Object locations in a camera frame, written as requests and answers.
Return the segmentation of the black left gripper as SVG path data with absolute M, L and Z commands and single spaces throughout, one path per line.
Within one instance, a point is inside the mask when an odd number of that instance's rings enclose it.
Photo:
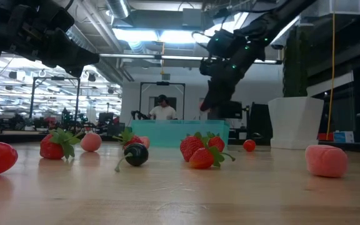
M 78 46 L 64 31 L 54 31 L 51 8 L 0 8 L 0 57 L 3 52 L 61 66 L 75 78 L 84 66 L 99 62 L 98 54 Z

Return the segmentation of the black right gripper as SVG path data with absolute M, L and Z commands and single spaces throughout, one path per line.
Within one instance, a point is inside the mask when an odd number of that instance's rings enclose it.
M 221 58 L 209 54 L 202 59 L 200 73 L 209 76 L 208 92 L 200 108 L 216 108 L 220 104 L 230 101 L 236 84 L 244 77 L 246 71 L 256 59 L 265 60 L 266 40 L 247 41 L 231 57 Z

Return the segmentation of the red toy strawberry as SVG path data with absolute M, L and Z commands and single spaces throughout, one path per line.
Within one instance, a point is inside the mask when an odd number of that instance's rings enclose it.
M 61 128 L 49 131 L 49 134 L 40 142 L 40 156 L 46 159 L 74 158 L 74 145 L 81 142 L 82 133 L 72 134 Z
M 196 132 L 194 135 L 187 135 L 185 139 L 181 141 L 180 151 L 186 162 L 189 162 L 192 155 L 200 148 L 203 148 L 208 141 L 207 136 L 202 136 L 200 132 Z
M 209 147 L 217 147 L 218 151 L 221 153 L 224 150 L 225 147 L 225 143 L 224 141 L 221 139 L 219 134 L 214 134 L 213 132 L 207 132 L 207 136 L 208 136 L 208 142 L 207 145 Z
M 128 145 L 133 143 L 143 143 L 141 141 L 141 138 L 131 132 L 130 129 L 127 127 L 124 129 L 124 131 L 120 133 L 120 136 L 113 136 L 113 138 L 117 139 L 120 142 L 122 149 L 125 149 Z
M 189 165 L 193 169 L 220 168 L 225 156 L 229 157 L 231 161 L 236 160 L 232 155 L 220 152 L 216 146 L 202 147 L 191 156 Z

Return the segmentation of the teal translucent plastic container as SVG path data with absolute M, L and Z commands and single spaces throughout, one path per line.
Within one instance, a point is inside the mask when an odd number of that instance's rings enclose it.
M 147 136 L 152 147 L 178 148 L 187 134 L 207 132 L 219 134 L 225 144 L 228 143 L 230 125 L 222 120 L 133 120 L 131 128 L 135 135 Z

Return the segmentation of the black toy cherry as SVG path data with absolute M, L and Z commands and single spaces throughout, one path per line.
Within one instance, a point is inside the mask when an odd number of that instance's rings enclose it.
M 134 167 L 143 165 L 149 159 L 149 151 L 147 147 L 141 143 L 132 143 L 124 148 L 124 156 L 119 160 L 115 167 L 115 171 L 118 173 L 120 165 L 123 161 Z

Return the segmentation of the person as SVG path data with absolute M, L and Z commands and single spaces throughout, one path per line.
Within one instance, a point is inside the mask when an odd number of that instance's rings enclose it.
M 167 96 L 161 94 L 157 97 L 158 105 L 151 109 L 147 115 L 149 119 L 158 121 L 177 120 L 176 110 L 169 105 Z

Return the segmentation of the small black monitor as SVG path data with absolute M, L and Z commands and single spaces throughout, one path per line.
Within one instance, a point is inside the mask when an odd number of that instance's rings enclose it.
M 113 112 L 100 112 L 98 117 L 98 123 L 106 124 L 112 121 L 114 118 Z

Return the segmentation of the overhead rig crossbar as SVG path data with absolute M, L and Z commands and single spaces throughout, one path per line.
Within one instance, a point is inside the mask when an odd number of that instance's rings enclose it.
M 173 56 L 173 55 L 160 55 L 160 54 L 99 54 L 100 58 L 121 58 L 121 59 L 157 59 L 157 60 L 183 60 L 183 61 L 200 61 L 207 57 L 202 56 Z M 259 60 L 256 59 L 254 64 L 282 64 L 282 60 Z

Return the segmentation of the white hexagonal planter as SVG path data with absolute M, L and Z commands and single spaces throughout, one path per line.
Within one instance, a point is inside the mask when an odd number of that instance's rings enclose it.
M 271 147 L 306 149 L 318 144 L 324 101 L 313 97 L 279 97 L 268 102 Z

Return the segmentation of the blue box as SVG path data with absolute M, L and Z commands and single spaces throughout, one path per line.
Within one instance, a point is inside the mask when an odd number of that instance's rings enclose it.
M 333 138 L 336 143 L 354 143 L 354 132 L 336 131 L 333 133 Z

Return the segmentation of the black rig frame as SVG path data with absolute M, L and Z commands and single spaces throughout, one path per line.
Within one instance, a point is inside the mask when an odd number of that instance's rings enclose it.
M 34 130 L 45 132 L 62 128 L 78 131 L 81 80 L 63 75 L 32 79 L 30 93 L 29 121 Z
M 144 84 L 153 84 L 153 85 L 157 85 L 157 86 L 177 86 L 180 85 L 183 87 L 183 92 L 182 92 L 182 101 L 183 101 L 183 106 L 182 106 L 182 120 L 184 120 L 184 112 L 185 112 L 185 93 L 186 93 L 186 84 L 185 83 L 180 83 L 180 82 L 167 82 L 167 81 L 157 81 L 157 82 L 140 82 L 139 85 L 139 111 L 141 110 L 141 106 L 142 106 L 142 93 L 143 93 L 143 85 Z

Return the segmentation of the black aluminium table frame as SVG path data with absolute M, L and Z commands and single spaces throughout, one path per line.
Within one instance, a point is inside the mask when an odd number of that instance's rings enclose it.
M 0 142 L 12 144 L 12 143 L 28 143 L 28 142 L 39 142 L 46 134 L 25 132 L 24 134 L 0 134 Z M 342 149 L 343 151 L 351 151 L 360 153 L 360 143 L 340 143 L 340 142 L 329 142 L 320 141 L 319 144 L 335 146 Z

